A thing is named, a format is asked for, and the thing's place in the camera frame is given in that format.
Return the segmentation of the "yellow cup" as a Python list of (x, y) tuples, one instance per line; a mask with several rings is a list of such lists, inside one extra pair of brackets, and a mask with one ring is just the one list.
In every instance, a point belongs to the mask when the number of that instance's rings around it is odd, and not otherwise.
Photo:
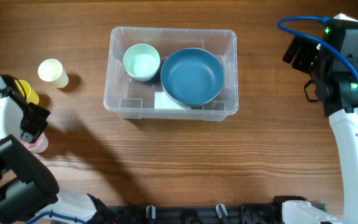
[(25, 80), (15, 81), (19, 91), (25, 97), (26, 102), (37, 105), (39, 103), (39, 96), (37, 92)]

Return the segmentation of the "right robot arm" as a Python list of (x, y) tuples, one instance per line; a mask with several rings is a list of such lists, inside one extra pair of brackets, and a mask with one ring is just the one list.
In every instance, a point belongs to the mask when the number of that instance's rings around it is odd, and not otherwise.
[(283, 61), (307, 73), (315, 98), (336, 140), (344, 191), (342, 219), (301, 199), (282, 202), (283, 223), (358, 223), (358, 21), (340, 14), (334, 18), (287, 17), (278, 28), (294, 36)]

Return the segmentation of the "mint green small bowl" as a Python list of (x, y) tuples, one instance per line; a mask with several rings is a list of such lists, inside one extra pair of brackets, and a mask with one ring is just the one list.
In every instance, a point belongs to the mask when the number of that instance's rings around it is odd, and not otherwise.
[(146, 82), (156, 76), (161, 64), (158, 51), (148, 44), (135, 44), (123, 56), (123, 66), (134, 79)]

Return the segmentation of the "pale green cup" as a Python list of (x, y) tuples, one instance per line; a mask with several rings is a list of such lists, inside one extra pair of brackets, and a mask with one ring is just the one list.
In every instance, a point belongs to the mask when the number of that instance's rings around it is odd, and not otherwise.
[(65, 88), (69, 78), (60, 61), (47, 59), (38, 67), (38, 76), (41, 80), (51, 83), (55, 88)]

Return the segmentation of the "pink cup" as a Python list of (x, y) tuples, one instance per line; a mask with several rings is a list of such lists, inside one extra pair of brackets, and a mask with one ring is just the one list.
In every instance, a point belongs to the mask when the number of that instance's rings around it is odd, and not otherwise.
[(23, 140), (20, 140), (21, 144), (28, 149), (31, 153), (41, 153), (48, 148), (48, 139), (45, 133), (42, 133), (35, 143), (27, 143)]

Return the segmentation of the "blue bowl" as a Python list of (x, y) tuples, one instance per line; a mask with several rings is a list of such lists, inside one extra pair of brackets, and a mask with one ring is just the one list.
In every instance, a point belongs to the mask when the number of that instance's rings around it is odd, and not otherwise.
[(199, 106), (219, 95), (224, 85), (224, 70), (210, 52), (187, 48), (166, 59), (160, 80), (165, 93), (176, 103)]

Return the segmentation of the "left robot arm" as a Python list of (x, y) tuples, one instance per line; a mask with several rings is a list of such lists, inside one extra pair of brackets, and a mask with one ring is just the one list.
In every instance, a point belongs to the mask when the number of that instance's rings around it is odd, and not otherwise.
[(118, 223), (100, 199), (60, 189), (51, 171), (24, 145), (48, 126), (49, 110), (29, 103), (16, 78), (0, 74), (0, 223)]

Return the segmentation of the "cream bowl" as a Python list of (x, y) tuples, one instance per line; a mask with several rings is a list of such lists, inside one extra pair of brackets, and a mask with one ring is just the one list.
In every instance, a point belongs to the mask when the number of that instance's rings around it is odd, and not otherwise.
[(190, 92), (190, 91), (164, 91), (167, 96), (173, 100), (174, 102), (178, 103), (182, 106), (190, 106), (196, 107), (201, 105), (207, 105), (216, 99), (219, 95), (219, 92), (214, 91), (197, 91), (197, 92)]

